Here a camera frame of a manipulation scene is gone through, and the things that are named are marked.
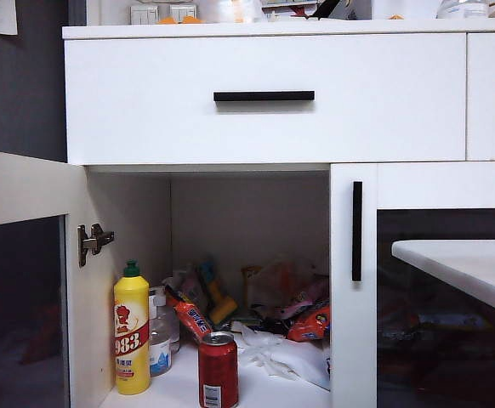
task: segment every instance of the dark glass door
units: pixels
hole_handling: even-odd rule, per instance
[[[0,407],[68,405],[62,222],[0,225]]]
[[[495,308],[391,255],[495,240],[495,209],[378,211],[378,407],[495,407]]]

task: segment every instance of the yellow detergent bottle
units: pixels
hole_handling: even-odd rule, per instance
[[[115,382],[119,394],[139,394],[149,387],[149,283],[136,261],[113,287],[115,302]]]

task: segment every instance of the red snack bag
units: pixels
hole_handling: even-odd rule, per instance
[[[195,304],[184,300],[187,297],[182,296],[181,292],[174,291],[170,286],[166,286],[166,289],[170,295],[167,297],[167,304],[174,307],[179,321],[193,333],[196,342],[200,343],[205,335],[212,332],[212,327]]]
[[[304,312],[287,333],[289,340],[308,342],[324,338],[331,330],[331,307],[328,300]]]

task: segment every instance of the black drawer handle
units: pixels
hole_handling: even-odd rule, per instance
[[[351,237],[351,280],[361,282],[363,183],[353,182],[353,234]]]
[[[314,100],[315,91],[214,92],[214,102],[259,102],[266,100]]]

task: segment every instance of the metal hinge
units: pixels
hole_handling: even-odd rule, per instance
[[[79,225],[77,227],[79,267],[81,268],[87,263],[87,252],[89,249],[92,250],[93,255],[96,255],[100,253],[104,245],[109,244],[113,239],[113,231],[104,232],[100,224],[93,224],[90,237],[85,232],[85,225]]]

